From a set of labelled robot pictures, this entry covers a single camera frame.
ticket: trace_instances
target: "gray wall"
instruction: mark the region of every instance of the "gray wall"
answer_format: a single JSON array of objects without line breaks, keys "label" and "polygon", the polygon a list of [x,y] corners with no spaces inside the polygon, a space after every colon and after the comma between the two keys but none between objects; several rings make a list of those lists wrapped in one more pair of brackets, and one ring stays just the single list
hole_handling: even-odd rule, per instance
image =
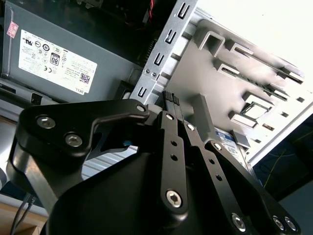
[{"label": "gray wall", "polygon": [[280,201],[300,225],[303,235],[313,234],[313,181]]}]

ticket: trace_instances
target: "white label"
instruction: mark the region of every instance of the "white label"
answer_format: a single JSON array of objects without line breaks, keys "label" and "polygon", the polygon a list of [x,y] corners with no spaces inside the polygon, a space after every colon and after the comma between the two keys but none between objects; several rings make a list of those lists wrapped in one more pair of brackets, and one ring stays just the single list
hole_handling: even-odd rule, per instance
[{"label": "white label", "polygon": [[90,90],[97,64],[22,30],[19,68],[84,95]]},{"label": "white label", "polygon": [[246,169],[246,162],[245,159],[243,158],[240,150],[238,149],[234,138],[227,132],[222,131],[221,129],[215,128],[216,134],[220,137],[222,141],[222,145],[233,155],[233,157],[239,161],[239,163]]}]

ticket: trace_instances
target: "qr code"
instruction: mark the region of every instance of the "qr code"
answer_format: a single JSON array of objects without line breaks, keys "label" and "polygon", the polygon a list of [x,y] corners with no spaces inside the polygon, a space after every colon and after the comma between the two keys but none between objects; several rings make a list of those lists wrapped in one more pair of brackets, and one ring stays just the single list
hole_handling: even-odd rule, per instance
[{"label": "qr code", "polygon": [[80,79],[79,79],[80,82],[88,84],[89,80],[90,80],[90,76],[83,74],[83,73],[80,74]]}]

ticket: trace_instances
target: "black cable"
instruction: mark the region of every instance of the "black cable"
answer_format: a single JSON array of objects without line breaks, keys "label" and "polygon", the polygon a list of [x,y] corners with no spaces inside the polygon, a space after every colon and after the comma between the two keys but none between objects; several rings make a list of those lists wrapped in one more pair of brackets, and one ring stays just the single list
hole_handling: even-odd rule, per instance
[{"label": "black cable", "polygon": [[25,217],[27,216],[27,213],[29,212],[30,208],[32,207],[32,205],[34,204],[34,202],[36,201],[36,197],[35,196],[32,196],[30,198],[30,202],[28,203],[28,207],[26,208],[26,210],[24,211],[24,214],[22,215],[21,219],[19,220],[19,222],[16,224],[16,227],[17,228],[25,219]]},{"label": "black cable", "polygon": [[10,231],[10,235],[14,235],[15,230],[16,230],[16,224],[17,224],[18,218],[20,216],[20,213],[21,213],[22,209],[24,208],[25,204],[27,203],[27,201],[29,200],[29,198],[30,198],[30,194],[27,193],[25,195],[25,198],[24,198],[23,202],[21,203],[18,211],[15,214],[15,217],[14,217],[13,223],[12,223],[12,227],[11,227],[11,231]]}]

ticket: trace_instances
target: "silver screw head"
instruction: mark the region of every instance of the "silver screw head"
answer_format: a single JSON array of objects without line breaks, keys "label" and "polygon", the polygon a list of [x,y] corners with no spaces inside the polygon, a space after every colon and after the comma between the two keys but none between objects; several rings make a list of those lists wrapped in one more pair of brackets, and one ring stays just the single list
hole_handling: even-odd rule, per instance
[{"label": "silver screw head", "polygon": [[191,130],[191,131],[194,131],[194,130],[195,130],[194,126],[191,125],[191,124],[189,124],[189,123],[187,124],[187,127],[188,127],[188,129]]},{"label": "silver screw head", "polygon": [[65,142],[72,147],[79,147],[82,145],[83,140],[76,134],[69,134],[65,137]]},{"label": "silver screw head", "polygon": [[236,228],[240,232],[246,231],[246,225],[245,225],[244,221],[236,213],[231,214],[231,219],[232,219],[234,225],[236,226]]},{"label": "silver screw head", "polygon": [[218,143],[214,143],[214,146],[215,146],[218,150],[222,150],[222,147],[221,147]]},{"label": "silver screw head", "polygon": [[295,225],[292,223],[292,221],[291,221],[288,217],[285,217],[285,221],[286,221],[286,223],[288,224],[288,226],[289,226],[292,230],[294,230],[294,231],[297,230],[297,228],[295,227]]},{"label": "silver screw head", "polygon": [[144,112],[145,111],[145,108],[140,106],[140,105],[137,105],[137,109],[141,112]]},{"label": "silver screw head", "polygon": [[177,192],[168,190],[166,192],[166,198],[173,207],[178,208],[181,206],[181,197]]},{"label": "silver screw head", "polygon": [[170,115],[170,114],[166,114],[166,117],[167,117],[169,120],[174,120],[173,116]]},{"label": "silver screw head", "polygon": [[37,124],[44,129],[51,129],[55,127],[55,121],[50,117],[37,118]]},{"label": "silver screw head", "polygon": [[273,216],[273,220],[275,222],[275,224],[277,225],[277,227],[280,229],[280,230],[284,230],[285,227],[284,225],[282,224],[282,222],[280,222],[280,220],[276,217],[276,216]]}]

